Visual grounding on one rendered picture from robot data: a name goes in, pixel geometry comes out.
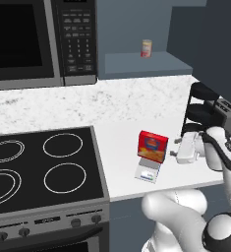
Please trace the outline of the blue-grey base cabinet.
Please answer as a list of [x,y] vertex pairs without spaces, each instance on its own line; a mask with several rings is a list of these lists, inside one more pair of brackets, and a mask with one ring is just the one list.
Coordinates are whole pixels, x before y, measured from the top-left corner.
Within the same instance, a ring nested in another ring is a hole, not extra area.
[[[207,199],[203,215],[209,221],[216,214],[230,212],[222,184],[201,187]],[[110,252],[142,252],[154,232],[155,222],[142,212],[142,197],[110,204]]]

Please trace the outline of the red boxed food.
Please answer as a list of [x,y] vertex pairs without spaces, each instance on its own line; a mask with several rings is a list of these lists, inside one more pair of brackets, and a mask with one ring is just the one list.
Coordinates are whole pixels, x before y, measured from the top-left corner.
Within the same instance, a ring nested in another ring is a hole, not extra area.
[[163,163],[165,160],[167,144],[167,137],[147,131],[141,131],[138,142],[138,156],[158,163]]

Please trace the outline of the dark blue-grey cabinet door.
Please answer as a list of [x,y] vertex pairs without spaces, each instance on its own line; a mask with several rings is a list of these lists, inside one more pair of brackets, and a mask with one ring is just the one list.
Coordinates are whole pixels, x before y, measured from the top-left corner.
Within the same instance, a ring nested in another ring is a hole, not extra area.
[[172,9],[167,51],[193,76],[231,102],[231,0]]

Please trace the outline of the blue-grey open wall cabinet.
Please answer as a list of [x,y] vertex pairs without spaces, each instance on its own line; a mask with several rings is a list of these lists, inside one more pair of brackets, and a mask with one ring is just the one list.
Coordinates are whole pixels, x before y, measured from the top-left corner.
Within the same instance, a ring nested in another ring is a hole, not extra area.
[[[190,75],[193,68],[167,51],[172,9],[206,0],[97,0],[98,78]],[[151,56],[141,57],[144,39]]]

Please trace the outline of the grey toaster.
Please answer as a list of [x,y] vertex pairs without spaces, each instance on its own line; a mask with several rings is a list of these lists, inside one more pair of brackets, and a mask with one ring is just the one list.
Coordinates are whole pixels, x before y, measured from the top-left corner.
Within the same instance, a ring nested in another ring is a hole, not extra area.
[[204,105],[209,109],[213,109],[211,125],[223,127],[231,136],[231,102],[219,98],[217,102],[207,100]]

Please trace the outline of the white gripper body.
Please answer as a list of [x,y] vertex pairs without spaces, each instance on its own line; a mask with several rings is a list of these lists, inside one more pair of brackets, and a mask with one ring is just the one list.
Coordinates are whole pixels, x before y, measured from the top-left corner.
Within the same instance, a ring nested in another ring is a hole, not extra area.
[[198,158],[196,150],[196,139],[198,132],[186,132],[181,140],[176,160],[179,164],[193,163]]

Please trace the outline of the black hob with oven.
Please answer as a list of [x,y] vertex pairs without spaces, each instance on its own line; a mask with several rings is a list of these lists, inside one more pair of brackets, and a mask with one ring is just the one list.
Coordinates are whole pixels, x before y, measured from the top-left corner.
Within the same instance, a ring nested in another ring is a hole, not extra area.
[[[6,240],[24,238],[21,228],[28,236],[103,228],[79,243],[7,252],[109,252],[109,203],[93,127],[0,135],[0,232]],[[94,215],[101,215],[100,223],[91,221]],[[81,226],[72,227],[73,219]]]

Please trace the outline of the red and yellow can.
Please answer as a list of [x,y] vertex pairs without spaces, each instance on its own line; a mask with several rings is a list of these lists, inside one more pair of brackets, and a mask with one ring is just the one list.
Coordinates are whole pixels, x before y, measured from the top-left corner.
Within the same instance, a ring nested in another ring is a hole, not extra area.
[[152,41],[149,39],[144,39],[142,43],[141,57],[148,58],[151,56],[152,51]]

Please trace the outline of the black microwave oven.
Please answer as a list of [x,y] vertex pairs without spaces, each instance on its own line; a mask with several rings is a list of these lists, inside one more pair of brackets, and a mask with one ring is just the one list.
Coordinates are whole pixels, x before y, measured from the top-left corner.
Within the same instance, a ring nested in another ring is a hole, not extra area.
[[0,91],[96,82],[96,0],[0,0]]

